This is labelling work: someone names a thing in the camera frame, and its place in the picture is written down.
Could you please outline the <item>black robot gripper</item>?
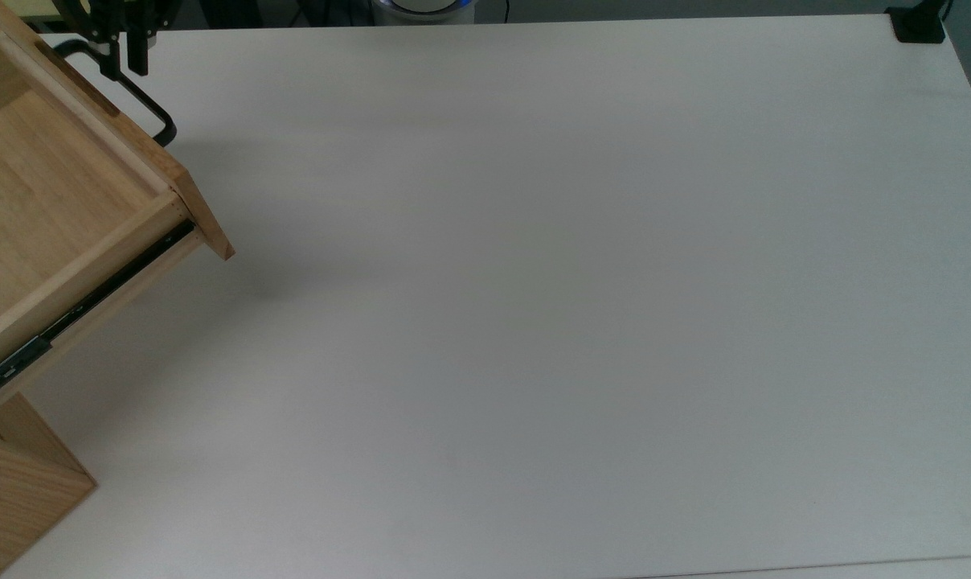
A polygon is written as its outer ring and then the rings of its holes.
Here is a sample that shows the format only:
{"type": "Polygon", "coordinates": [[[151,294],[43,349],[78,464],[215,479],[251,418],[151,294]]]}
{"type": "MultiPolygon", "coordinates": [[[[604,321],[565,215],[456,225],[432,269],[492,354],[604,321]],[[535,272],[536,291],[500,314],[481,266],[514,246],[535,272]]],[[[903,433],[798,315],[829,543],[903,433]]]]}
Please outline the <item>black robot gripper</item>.
{"type": "Polygon", "coordinates": [[[108,80],[121,81],[121,34],[128,34],[128,67],[149,74],[149,41],[170,25],[170,1],[55,1],[63,21],[90,39],[90,54],[108,80]]]}

